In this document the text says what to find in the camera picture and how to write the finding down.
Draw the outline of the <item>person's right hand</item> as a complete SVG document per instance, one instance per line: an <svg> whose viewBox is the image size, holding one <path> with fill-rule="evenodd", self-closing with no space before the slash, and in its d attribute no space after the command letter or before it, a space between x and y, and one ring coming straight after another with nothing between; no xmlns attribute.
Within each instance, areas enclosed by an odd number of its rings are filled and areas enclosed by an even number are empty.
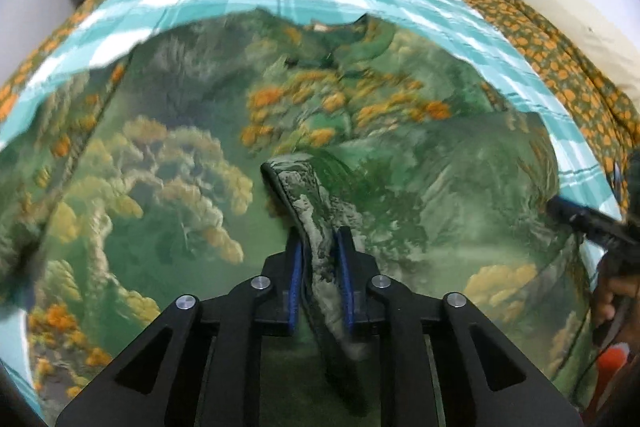
<svg viewBox="0 0 640 427"><path fill-rule="evenodd" d="M615 275L611 268L613 258L605 255L598 265L598 283L593 291L591 317L594 326L614 319L616 297L628 297L632 307L615 338L616 343L626 343L631 352L639 352L639 274Z"/></svg>

